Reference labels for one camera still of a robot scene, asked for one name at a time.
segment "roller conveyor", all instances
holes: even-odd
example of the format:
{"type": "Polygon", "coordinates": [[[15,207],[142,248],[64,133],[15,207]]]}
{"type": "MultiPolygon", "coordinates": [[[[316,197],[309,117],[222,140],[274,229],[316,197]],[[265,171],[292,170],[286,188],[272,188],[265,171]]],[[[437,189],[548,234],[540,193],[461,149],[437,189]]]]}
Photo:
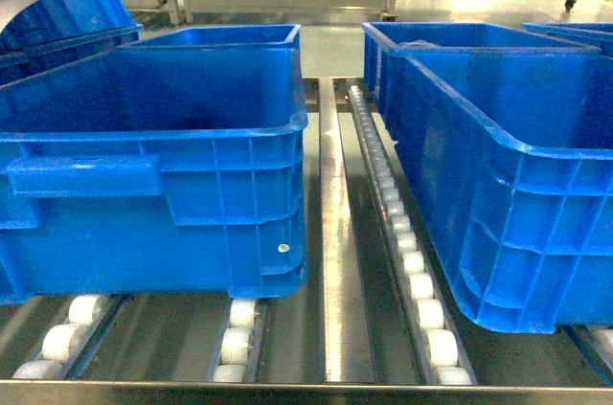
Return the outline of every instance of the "roller conveyor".
{"type": "Polygon", "coordinates": [[[82,296],[0,306],[3,403],[613,401],[602,387],[613,381],[608,327],[506,335],[466,320],[361,80],[306,79],[306,92],[307,285],[276,301],[147,294],[107,296],[99,308],[82,296]],[[79,336],[45,347],[74,321],[79,336]],[[59,370],[40,370],[52,382],[26,379],[22,366],[49,351],[64,352],[59,370]],[[23,379],[11,379],[18,370],[23,379]]]}

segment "roller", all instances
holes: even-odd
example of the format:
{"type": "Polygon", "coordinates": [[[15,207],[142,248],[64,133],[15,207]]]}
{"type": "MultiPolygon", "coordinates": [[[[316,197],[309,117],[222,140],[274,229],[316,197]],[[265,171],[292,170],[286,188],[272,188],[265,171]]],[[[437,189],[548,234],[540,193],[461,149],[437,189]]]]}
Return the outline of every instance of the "roller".
{"type": "Polygon", "coordinates": [[[424,338],[426,352],[433,368],[458,365],[458,343],[451,331],[431,328],[424,332],[424,338]]]}
{"type": "Polygon", "coordinates": [[[419,250],[402,253],[402,270],[405,276],[410,274],[421,274],[425,270],[423,253],[419,250]]]}
{"type": "Polygon", "coordinates": [[[407,215],[394,215],[392,217],[392,230],[394,233],[410,233],[411,220],[407,215]]]}
{"type": "Polygon", "coordinates": [[[91,326],[107,303],[106,295],[80,295],[70,303],[68,322],[91,326]]]}
{"type": "Polygon", "coordinates": [[[54,326],[42,342],[42,357],[46,360],[66,362],[77,353],[87,326],[78,324],[62,324],[54,326]]]}
{"type": "Polygon", "coordinates": [[[256,324],[257,300],[234,299],[230,306],[230,326],[253,329],[256,324]]]}
{"type": "Polygon", "coordinates": [[[421,329],[443,328],[443,305],[439,300],[417,300],[417,319],[421,329]]]}
{"type": "Polygon", "coordinates": [[[61,369],[57,360],[33,360],[19,367],[12,379],[60,379],[61,369]]]}
{"type": "Polygon", "coordinates": [[[407,280],[413,300],[427,300],[434,297],[434,285],[428,273],[410,274],[407,280]]]}
{"type": "Polygon", "coordinates": [[[404,215],[404,204],[402,201],[390,201],[385,203],[387,215],[404,215]]]}
{"type": "Polygon", "coordinates": [[[381,177],[378,179],[379,187],[383,190],[384,188],[395,188],[396,180],[394,177],[381,177]]]}
{"type": "Polygon", "coordinates": [[[442,386],[470,386],[468,371],[462,367],[437,367],[434,376],[438,384],[442,386]]]}
{"type": "Polygon", "coordinates": [[[382,189],[381,196],[383,197],[383,202],[398,201],[400,199],[400,193],[398,192],[396,188],[382,189]]]}
{"type": "Polygon", "coordinates": [[[218,365],[213,381],[216,383],[242,383],[247,368],[244,365],[218,365]]]}
{"type": "Polygon", "coordinates": [[[400,254],[418,250],[418,239],[411,231],[401,231],[396,234],[397,248],[400,254]]]}
{"type": "Polygon", "coordinates": [[[221,342],[222,365],[247,365],[251,334],[251,329],[243,326],[226,329],[221,342]]]}

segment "crate handle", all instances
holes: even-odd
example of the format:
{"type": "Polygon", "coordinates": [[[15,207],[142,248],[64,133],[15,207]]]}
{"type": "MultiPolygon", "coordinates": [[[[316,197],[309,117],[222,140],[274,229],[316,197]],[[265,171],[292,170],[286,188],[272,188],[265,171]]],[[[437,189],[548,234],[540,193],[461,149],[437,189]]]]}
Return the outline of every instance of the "crate handle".
{"type": "Polygon", "coordinates": [[[17,197],[126,197],[162,194],[155,155],[35,156],[7,166],[17,197]]]}

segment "metal rack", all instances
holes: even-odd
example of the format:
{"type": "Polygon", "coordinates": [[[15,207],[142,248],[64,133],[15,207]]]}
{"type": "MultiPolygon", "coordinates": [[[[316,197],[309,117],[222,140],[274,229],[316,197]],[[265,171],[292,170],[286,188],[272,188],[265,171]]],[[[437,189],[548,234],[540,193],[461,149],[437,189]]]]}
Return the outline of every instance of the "metal rack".
{"type": "Polygon", "coordinates": [[[380,121],[370,111],[361,80],[306,79],[305,87],[311,118],[305,136],[310,278],[291,297],[258,302],[243,377],[247,384],[211,382],[232,304],[225,294],[215,293],[112,297],[61,374],[72,381],[6,379],[21,363],[36,358],[47,330],[65,320],[69,299],[35,297],[20,306],[0,306],[3,403],[274,399],[592,405],[613,400],[613,389],[596,387],[609,385],[613,377],[611,350],[587,327],[517,337],[485,332],[463,319],[440,279],[420,214],[390,150],[392,143],[377,131],[380,121]],[[397,198],[386,194],[393,192],[385,191],[390,177],[397,198]],[[468,372],[472,386],[444,387],[433,374],[412,290],[398,269],[401,238],[409,230],[398,228],[393,218],[404,214],[417,235],[435,297],[442,302],[445,328],[458,342],[458,365],[468,372]],[[503,349],[489,345],[491,337],[503,349]],[[513,354],[516,346],[523,348],[513,354]],[[512,387],[505,376],[509,371],[534,381],[515,384],[551,387],[512,387]],[[486,385],[477,386],[478,381],[486,385]]]}

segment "caster wheel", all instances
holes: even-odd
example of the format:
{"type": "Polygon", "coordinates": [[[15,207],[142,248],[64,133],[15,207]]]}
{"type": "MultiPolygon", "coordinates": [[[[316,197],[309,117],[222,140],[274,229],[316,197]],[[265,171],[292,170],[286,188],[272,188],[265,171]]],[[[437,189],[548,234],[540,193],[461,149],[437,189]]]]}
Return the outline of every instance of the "caster wheel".
{"type": "Polygon", "coordinates": [[[566,0],[566,2],[564,2],[564,9],[566,9],[566,12],[570,12],[571,9],[575,7],[575,3],[577,3],[577,0],[566,0]]]}

